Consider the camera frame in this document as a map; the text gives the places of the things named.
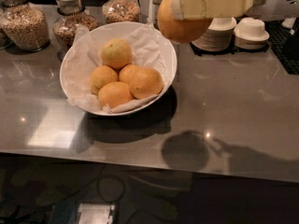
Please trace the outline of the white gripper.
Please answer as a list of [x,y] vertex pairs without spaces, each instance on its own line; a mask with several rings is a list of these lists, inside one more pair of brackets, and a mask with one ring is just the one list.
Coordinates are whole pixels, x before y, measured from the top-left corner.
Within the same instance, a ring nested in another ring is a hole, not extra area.
[[299,16],[299,0],[171,0],[175,20],[248,16]]

